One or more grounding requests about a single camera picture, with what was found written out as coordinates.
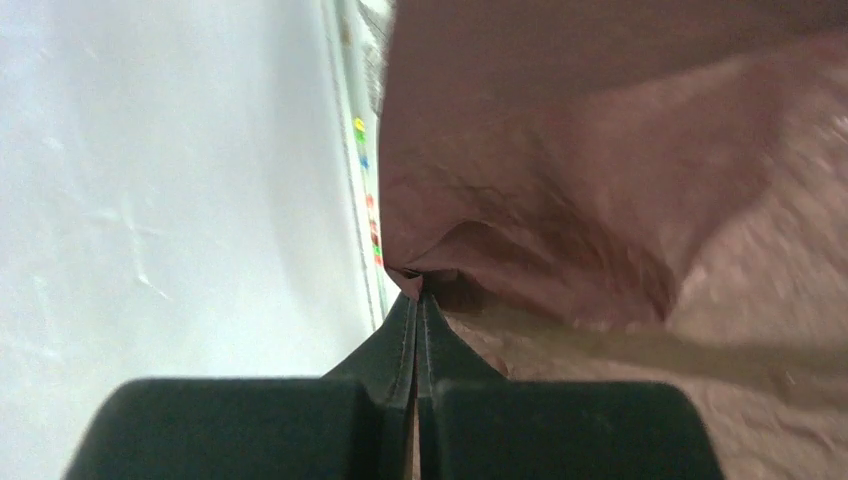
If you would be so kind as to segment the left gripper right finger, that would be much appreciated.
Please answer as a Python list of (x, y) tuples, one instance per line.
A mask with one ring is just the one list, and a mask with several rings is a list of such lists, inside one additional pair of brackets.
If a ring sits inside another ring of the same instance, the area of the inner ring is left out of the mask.
[(425, 479), (719, 479), (705, 425), (678, 388), (646, 381), (511, 381), (417, 305)]

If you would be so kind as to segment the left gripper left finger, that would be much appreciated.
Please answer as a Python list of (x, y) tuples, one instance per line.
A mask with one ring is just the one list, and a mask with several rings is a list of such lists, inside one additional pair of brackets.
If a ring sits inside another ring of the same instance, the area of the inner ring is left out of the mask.
[(318, 378), (127, 382), (70, 479), (408, 479), (416, 304)]

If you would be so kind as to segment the dark red wrapping paper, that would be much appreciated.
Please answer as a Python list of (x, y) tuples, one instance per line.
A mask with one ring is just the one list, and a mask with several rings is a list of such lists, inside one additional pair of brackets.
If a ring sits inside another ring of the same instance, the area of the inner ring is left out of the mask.
[(847, 5), (399, 1), (386, 268), (513, 379), (685, 391), (730, 479), (847, 475)]

